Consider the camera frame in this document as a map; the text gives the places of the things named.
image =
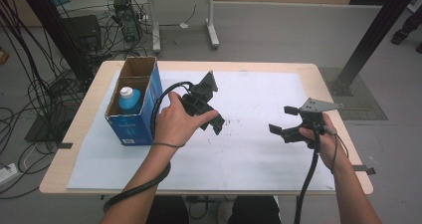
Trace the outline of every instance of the open cardboard box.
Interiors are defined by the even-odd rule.
[[[138,114],[122,114],[118,105],[120,89],[131,87],[142,93],[142,108]],[[150,120],[155,101],[162,94],[161,79],[154,57],[127,58],[121,68],[105,110],[105,119],[123,145],[151,145]]]

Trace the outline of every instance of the black pole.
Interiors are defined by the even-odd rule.
[[[26,0],[37,15],[43,27],[68,62],[75,76],[82,84],[85,91],[94,79],[93,71],[88,67],[87,61],[81,55],[65,26],[62,18],[51,0]]]
[[[328,88],[333,96],[350,96],[350,85],[411,0],[387,0],[343,70]]]

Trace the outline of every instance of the blue bottle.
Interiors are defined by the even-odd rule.
[[[120,90],[118,105],[123,114],[139,114],[142,108],[142,95],[140,90],[123,87]]]

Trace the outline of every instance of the pants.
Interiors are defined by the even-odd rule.
[[[422,6],[416,10],[414,14],[412,14],[403,24],[401,31],[404,34],[409,34],[415,31],[419,25],[422,24]]]
[[[147,224],[187,224],[189,214],[181,196],[155,196]],[[238,196],[228,224],[281,224],[272,196]]]

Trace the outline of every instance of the wooden table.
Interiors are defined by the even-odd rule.
[[[88,130],[94,120],[100,103],[109,87],[112,76],[119,71],[123,61],[104,62],[99,69],[87,95],[81,104],[63,142],[72,143],[70,149],[59,149],[49,167],[41,185],[43,193],[92,193],[115,194],[116,190],[76,190],[68,189],[67,183],[72,174],[76,159]],[[312,64],[286,64],[286,63],[231,63],[231,62],[170,62],[158,61],[160,71],[227,71],[227,72],[270,72],[270,73],[296,73],[302,80],[303,87],[308,97],[332,102],[331,96],[319,73],[317,66]],[[328,112],[338,134],[342,137],[349,151],[349,159],[353,165],[360,165],[361,160],[353,146],[350,136],[337,111]],[[366,194],[373,191],[372,184],[364,171],[356,172],[362,188]]]
[[[149,16],[151,19],[151,26],[152,26],[152,50],[155,53],[159,53],[161,50],[160,46],[160,37],[159,37],[159,25],[158,21],[156,20],[155,15],[155,6],[154,0],[147,0],[149,6]],[[220,43],[217,38],[217,33],[215,32],[214,28],[214,7],[213,7],[214,0],[208,1],[208,18],[206,19],[206,24],[208,28],[208,33],[211,38],[211,44],[214,48],[218,48]]]

